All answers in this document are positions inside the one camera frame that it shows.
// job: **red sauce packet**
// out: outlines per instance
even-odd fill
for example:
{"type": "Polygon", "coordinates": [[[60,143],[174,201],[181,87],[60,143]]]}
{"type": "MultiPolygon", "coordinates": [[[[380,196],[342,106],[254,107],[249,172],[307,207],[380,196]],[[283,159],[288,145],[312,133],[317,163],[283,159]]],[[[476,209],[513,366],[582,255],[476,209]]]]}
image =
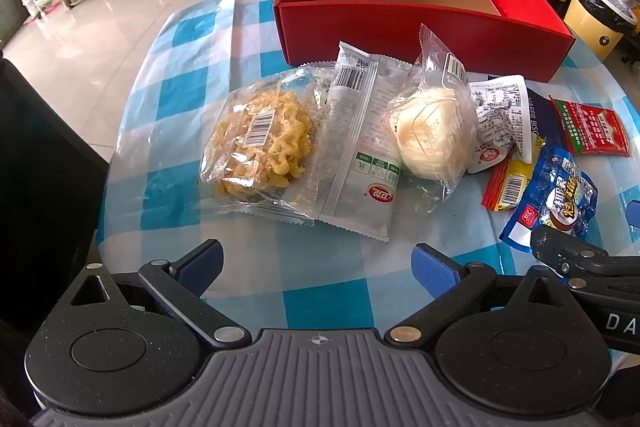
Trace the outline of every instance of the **red sauce packet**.
{"type": "Polygon", "coordinates": [[[625,129],[613,109],[551,100],[560,116],[571,154],[630,155],[625,129]]]}

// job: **black chair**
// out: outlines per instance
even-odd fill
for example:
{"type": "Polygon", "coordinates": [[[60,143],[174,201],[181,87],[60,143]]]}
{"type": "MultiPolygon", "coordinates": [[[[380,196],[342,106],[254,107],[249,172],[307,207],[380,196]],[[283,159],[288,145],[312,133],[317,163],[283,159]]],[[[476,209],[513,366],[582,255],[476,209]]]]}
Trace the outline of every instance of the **black chair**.
{"type": "Polygon", "coordinates": [[[0,52],[0,320],[34,333],[78,274],[108,167],[0,52]]]}

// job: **table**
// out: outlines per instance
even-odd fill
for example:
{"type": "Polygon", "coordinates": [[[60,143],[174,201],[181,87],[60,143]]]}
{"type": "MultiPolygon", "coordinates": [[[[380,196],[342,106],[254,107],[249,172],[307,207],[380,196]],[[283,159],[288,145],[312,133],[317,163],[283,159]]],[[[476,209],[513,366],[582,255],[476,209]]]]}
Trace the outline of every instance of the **table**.
{"type": "MultiPolygon", "coordinates": [[[[324,223],[302,227],[207,214],[206,192],[196,179],[217,110],[230,90],[288,68],[272,3],[203,0],[162,27],[132,88],[111,161],[98,227],[109,269],[174,261],[216,238],[225,249],[225,267],[203,298],[254,334],[262,327],[386,330],[431,300],[409,268],[419,242],[459,263],[484,261],[500,273],[524,273],[534,258],[497,238],[510,212],[480,205],[488,172],[465,176],[424,219],[409,219],[414,202],[400,190],[390,243],[324,223]]],[[[637,254],[640,229],[624,217],[626,204],[640,199],[640,116],[630,100],[579,40],[551,83],[529,87],[620,115],[631,158],[579,156],[578,163],[599,190],[588,240],[612,255],[637,254]]]]}

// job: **logo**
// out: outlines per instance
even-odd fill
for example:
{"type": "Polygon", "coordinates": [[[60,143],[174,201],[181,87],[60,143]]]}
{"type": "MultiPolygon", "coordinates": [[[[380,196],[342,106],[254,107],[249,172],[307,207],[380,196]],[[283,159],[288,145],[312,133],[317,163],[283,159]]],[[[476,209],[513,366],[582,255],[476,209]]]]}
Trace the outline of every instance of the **logo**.
{"type": "Polygon", "coordinates": [[[316,335],[310,340],[311,340],[311,342],[316,344],[316,346],[322,346],[322,344],[326,344],[327,342],[329,342],[330,339],[328,339],[324,335],[316,335]]]}
{"type": "Polygon", "coordinates": [[[489,149],[485,149],[482,151],[480,155],[481,162],[490,162],[495,160],[500,155],[500,151],[494,149],[493,147],[489,147],[489,149]]]}
{"type": "Polygon", "coordinates": [[[518,221],[521,222],[525,227],[531,228],[536,222],[536,219],[538,219],[538,211],[530,204],[527,204],[520,214],[518,221]]]}
{"type": "Polygon", "coordinates": [[[578,190],[578,182],[573,176],[569,176],[564,187],[554,188],[546,198],[546,206],[549,209],[549,218],[553,226],[563,232],[569,232],[578,219],[578,211],[575,206],[575,194],[578,190]]]}
{"type": "Polygon", "coordinates": [[[385,185],[369,185],[367,192],[378,203],[391,203],[394,200],[393,193],[385,185]]]}

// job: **fried dough snack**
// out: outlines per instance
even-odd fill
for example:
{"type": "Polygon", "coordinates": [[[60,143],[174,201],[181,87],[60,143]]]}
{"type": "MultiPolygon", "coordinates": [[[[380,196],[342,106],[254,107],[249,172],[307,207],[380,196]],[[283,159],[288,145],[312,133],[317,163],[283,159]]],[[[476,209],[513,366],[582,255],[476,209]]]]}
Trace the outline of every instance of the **fried dough snack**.
{"type": "Polygon", "coordinates": [[[234,105],[227,118],[218,120],[209,141],[219,172],[217,189],[238,197],[288,187],[304,173],[301,162],[313,150],[312,130],[295,92],[276,88],[234,105]]]}

